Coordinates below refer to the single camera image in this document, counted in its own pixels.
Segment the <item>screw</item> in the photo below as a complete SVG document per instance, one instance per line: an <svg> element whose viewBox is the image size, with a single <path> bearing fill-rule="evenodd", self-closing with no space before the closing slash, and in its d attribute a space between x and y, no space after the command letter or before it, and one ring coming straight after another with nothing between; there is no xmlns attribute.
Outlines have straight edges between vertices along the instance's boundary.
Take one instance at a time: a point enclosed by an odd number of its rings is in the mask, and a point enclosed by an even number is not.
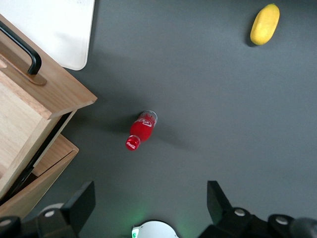
<svg viewBox="0 0 317 238"><path fill-rule="evenodd" d="M281 224L281 225L287 225L288 224L288 221L286 218L284 217L276 217L276 222Z"/></svg>
<svg viewBox="0 0 317 238"><path fill-rule="evenodd" d="M239 217L244 217L246 213L242 209L236 209L234 213Z"/></svg>
<svg viewBox="0 0 317 238"><path fill-rule="evenodd" d="M44 214L45 217L51 217L52 215L54 215L55 211L49 211L47 213Z"/></svg>
<svg viewBox="0 0 317 238"><path fill-rule="evenodd" d="M10 219L6 219L2 222L0 222L0 227L5 227L6 225L9 225L11 223Z"/></svg>

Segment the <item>dark gray tabletop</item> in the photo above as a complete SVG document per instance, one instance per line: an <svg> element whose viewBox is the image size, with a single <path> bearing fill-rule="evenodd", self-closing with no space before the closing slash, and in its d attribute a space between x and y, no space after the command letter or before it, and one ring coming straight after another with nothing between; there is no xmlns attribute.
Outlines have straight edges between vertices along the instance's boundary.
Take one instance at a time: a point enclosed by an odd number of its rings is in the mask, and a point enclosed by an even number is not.
<svg viewBox="0 0 317 238"><path fill-rule="evenodd" d="M83 238L128 238L147 219L196 238L211 219L207 181L266 220L317 218L317 1L276 0L273 38L249 40L265 0L96 2L87 66L71 73L99 99L63 134L79 154L33 214L84 181L96 208ZM137 115L158 123L135 152Z"/></svg>

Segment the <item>green light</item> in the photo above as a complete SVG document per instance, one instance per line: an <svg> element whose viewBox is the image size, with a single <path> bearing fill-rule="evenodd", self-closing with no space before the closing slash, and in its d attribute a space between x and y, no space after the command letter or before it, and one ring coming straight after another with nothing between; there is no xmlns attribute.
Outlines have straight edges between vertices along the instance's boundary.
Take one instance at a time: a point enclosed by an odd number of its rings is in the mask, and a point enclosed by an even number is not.
<svg viewBox="0 0 317 238"><path fill-rule="evenodd" d="M133 229L132 230L132 238L138 238L139 229Z"/></svg>

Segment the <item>coca-cola logo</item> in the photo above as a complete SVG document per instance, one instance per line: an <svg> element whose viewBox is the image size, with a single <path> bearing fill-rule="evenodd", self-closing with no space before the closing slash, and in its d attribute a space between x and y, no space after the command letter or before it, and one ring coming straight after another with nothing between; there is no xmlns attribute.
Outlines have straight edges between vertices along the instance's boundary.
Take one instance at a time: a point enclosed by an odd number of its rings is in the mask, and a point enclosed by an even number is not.
<svg viewBox="0 0 317 238"><path fill-rule="evenodd" d="M127 145L130 146L132 149L135 149L135 145L132 145L130 142L127 142Z"/></svg>
<svg viewBox="0 0 317 238"><path fill-rule="evenodd" d="M140 118L137 121L142 122L143 125L146 125L148 127L152 127L152 123L149 120L146 120L144 118Z"/></svg>

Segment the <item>wooden panel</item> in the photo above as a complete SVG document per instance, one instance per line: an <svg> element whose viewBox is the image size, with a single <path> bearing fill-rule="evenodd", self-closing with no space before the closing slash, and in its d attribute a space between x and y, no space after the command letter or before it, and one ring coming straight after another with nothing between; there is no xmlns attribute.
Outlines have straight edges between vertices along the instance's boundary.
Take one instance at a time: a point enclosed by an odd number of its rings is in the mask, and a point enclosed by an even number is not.
<svg viewBox="0 0 317 238"><path fill-rule="evenodd" d="M49 150L49 148L52 146L52 144L54 144L55 140L60 136L60 133L63 131L63 129L65 128L65 126L68 124L68 122L70 121L70 119L72 119L72 117L74 116L74 114L77 111L73 111L68 118L66 119L66 121L64 122L64 124L60 127L60 129L57 131L56 135L54 136L54 138L51 140L51 142L48 144L48 146L46 147L46 149L43 151L43 153L40 155L40 157L38 158L37 162L35 162L35 164L33 165L34 167L41 161L41 159L43 158L43 156L46 154L46 152Z"/></svg>
<svg viewBox="0 0 317 238"><path fill-rule="evenodd" d="M8 189L13 185L14 181L21 174L23 169L32 159L33 155L39 149L45 138L51 132L58 122L59 118L51 120L41 119L31 132L22 148L13 159L6 172L0 179L0 197L3 197Z"/></svg>
<svg viewBox="0 0 317 238"><path fill-rule="evenodd" d="M42 117L0 83L0 178Z"/></svg>
<svg viewBox="0 0 317 238"><path fill-rule="evenodd" d="M40 162L35 166L32 173L35 176L40 176L47 169L52 167L54 164L58 162L61 158L69 153L69 151L76 151L78 153L78 148L69 142L64 136L61 134L57 137L55 142L52 144L48 152L43 156Z"/></svg>
<svg viewBox="0 0 317 238"><path fill-rule="evenodd" d="M0 217L14 215L24 218L26 215L28 215L29 212L40 201L43 195L47 192L50 186L67 167L67 165L72 161L77 152L78 149L75 147L74 150L69 151L68 154L61 159L59 157L59 147L52 146L51 149L48 151L50 157L53 158L54 155L56 155L54 157L54 160L61 160L40 177L38 177L36 180L34 180L31 184L25 187L22 191L16 194L13 198L3 204L0 207Z"/></svg>
<svg viewBox="0 0 317 238"><path fill-rule="evenodd" d="M21 77L18 72L7 70L8 67L0 68L0 81L42 117L51 119L92 104L97 99L95 95L2 15L0 15L0 20L39 53L42 58L42 67L39 74L48 82L45 86L35 85ZM31 60L29 56L2 32L0 32L0 40L12 51L12 56L14 54L18 55L24 62L30 65Z"/></svg>

